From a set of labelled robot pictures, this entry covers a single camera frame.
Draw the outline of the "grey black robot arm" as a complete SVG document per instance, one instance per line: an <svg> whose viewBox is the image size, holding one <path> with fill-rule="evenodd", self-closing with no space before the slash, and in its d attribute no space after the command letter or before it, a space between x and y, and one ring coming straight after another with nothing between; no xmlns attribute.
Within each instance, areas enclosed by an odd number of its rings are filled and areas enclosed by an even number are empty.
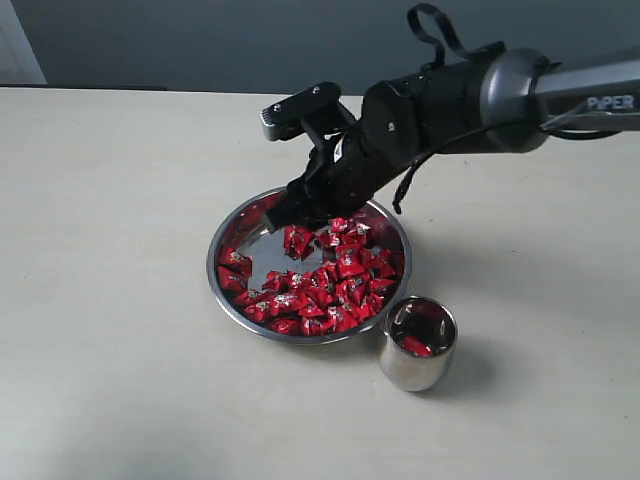
<svg viewBox="0 0 640 480"><path fill-rule="evenodd" d="M568 64L502 44L370 87L359 115L321 82L262 111L266 137L307 135L305 171L264 215L270 231L346 217L390 182L394 204L438 154L527 153L548 138L596 140L639 127L639 52Z"/></svg>

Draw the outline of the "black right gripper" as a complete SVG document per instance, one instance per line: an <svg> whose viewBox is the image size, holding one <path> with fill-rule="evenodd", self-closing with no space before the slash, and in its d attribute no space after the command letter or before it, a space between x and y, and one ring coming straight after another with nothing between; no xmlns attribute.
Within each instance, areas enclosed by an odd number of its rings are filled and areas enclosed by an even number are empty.
<svg viewBox="0 0 640 480"><path fill-rule="evenodd" d="M363 207L382 187L412 163L414 154L377 149L359 128L327 141L310 155L305 172L287 186L286 197L264 213L264 225L278 231L304 225L328 227Z"/></svg>

